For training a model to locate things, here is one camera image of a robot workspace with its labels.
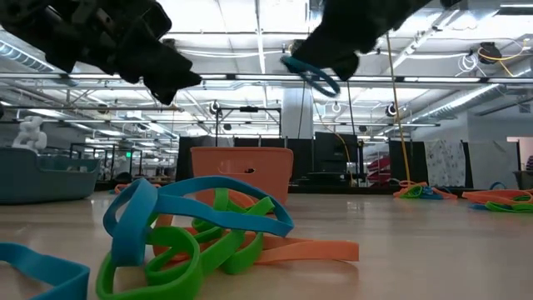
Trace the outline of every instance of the ceiling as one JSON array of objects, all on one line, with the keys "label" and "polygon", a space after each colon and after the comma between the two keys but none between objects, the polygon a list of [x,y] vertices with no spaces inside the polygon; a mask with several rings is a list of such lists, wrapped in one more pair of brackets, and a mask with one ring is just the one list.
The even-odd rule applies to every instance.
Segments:
[{"label": "ceiling", "polygon": [[[283,52],[296,38],[305,38],[320,20],[309,18],[309,0],[260,0],[258,7],[254,0],[159,0],[172,20],[172,30],[164,38],[176,39],[178,51],[193,61],[193,71],[200,74],[209,73],[250,73],[250,74],[287,74],[279,63]],[[400,30],[391,33],[391,52],[394,60],[402,57],[409,46],[415,45],[413,51],[402,57],[394,68],[397,76],[435,76],[435,77],[478,77],[507,76],[500,64],[485,65],[465,58],[470,49],[475,51],[481,42],[494,42],[504,57],[521,55],[506,61],[513,64],[526,60],[531,55],[528,42],[533,16],[509,16],[496,14],[476,21],[468,12],[457,12],[446,22],[439,23],[438,31],[432,32],[435,21],[439,20],[442,11],[430,3],[426,8],[409,18]],[[8,43],[37,60],[43,61],[43,54],[36,48],[11,36],[0,32],[0,41]],[[390,66],[385,38],[380,38],[376,52],[365,55],[361,59],[358,76],[390,76]],[[0,55],[0,71],[4,73],[36,73],[33,69],[23,66],[12,58]],[[54,66],[54,72],[61,72]],[[102,73],[99,69],[79,63],[75,73]],[[20,92],[13,82],[38,93],[37,97],[30,92]],[[7,102],[12,105],[38,105],[57,107],[75,105],[80,107],[96,107],[106,104],[110,107],[124,108],[159,108],[151,94],[142,85],[131,85],[124,82],[106,82],[98,80],[80,80],[76,87],[68,87],[50,80],[24,79],[4,81],[0,86],[0,94],[4,94]],[[259,81],[211,81],[206,80],[204,87],[191,87],[180,91],[175,98],[174,106],[184,109],[178,111],[142,111],[110,112],[101,114],[96,111],[62,112],[63,118],[86,119],[124,119],[142,120],[176,120],[174,124],[157,125],[148,131],[139,131],[133,123],[113,125],[111,130],[124,132],[131,137],[142,138],[159,131],[172,132],[176,135],[199,135],[213,133],[213,125],[193,124],[196,121],[213,120],[209,106],[217,100],[222,107],[238,108],[251,105],[256,107],[279,108],[283,102],[293,99],[285,98],[284,91],[288,88],[302,88],[301,82],[259,82]],[[457,87],[456,85],[440,85],[433,87],[426,84],[400,86],[397,89],[398,102],[405,108],[403,116],[411,118],[418,112],[429,108],[433,103],[457,92],[459,89],[473,87]],[[394,94],[387,85],[352,84],[350,89],[342,88],[337,99],[328,98],[313,92],[317,104],[315,121],[343,122],[351,119],[348,109],[348,96],[351,97],[353,118],[356,122],[377,123],[392,122],[385,115],[386,106],[393,101]],[[246,126],[234,127],[227,134],[276,134],[277,114],[271,116],[264,112],[234,112],[226,119],[227,122],[252,121]],[[254,124],[269,121],[274,124]],[[93,135],[92,129],[102,129],[103,125],[85,124],[87,134]],[[376,132],[383,130],[377,127]],[[351,127],[338,126],[339,132],[351,131]],[[96,136],[109,136],[96,132]]]}]

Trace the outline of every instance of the table surface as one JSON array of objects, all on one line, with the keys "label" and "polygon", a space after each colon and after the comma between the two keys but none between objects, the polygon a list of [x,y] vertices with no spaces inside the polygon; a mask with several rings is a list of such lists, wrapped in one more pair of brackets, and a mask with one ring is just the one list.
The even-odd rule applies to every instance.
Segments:
[{"label": "table surface", "polygon": [[[97,299],[94,280],[111,247],[102,215],[112,197],[100,192],[76,202],[0,207],[0,241],[88,265],[88,299]],[[216,272],[198,299],[531,298],[531,215],[358,195],[291,195],[288,210],[296,223],[291,237],[356,241],[361,261],[285,262],[236,276]],[[175,219],[180,226],[190,222]],[[144,284],[139,267],[117,272],[117,291]],[[0,263],[2,299],[26,299],[46,288]]]}]

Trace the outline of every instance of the orange plastic bin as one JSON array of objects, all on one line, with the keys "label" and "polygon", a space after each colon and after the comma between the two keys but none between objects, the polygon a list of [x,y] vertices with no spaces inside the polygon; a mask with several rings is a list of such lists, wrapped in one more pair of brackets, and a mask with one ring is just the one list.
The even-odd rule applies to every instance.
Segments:
[{"label": "orange plastic bin", "polygon": [[[222,175],[242,180],[285,204],[292,175],[292,150],[277,147],[193,147],[195,177]],[[212,205],[214,191],[197,192],[196,199]]]}]

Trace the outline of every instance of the orange basket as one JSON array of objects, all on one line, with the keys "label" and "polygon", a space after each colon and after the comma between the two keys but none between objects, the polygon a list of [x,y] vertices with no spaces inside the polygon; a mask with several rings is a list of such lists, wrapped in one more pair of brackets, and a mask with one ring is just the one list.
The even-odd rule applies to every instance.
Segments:
[{"label": "orange basket", "polygon": [[[239,179],[272,195],[279,203],[286,203],[292,176],[292,150],[278,147],[193,147],[191,152],[195,177],[219,175]],[[214,197],[213,190],[196,193],[198,201],[209,205],[213,204]]]}]

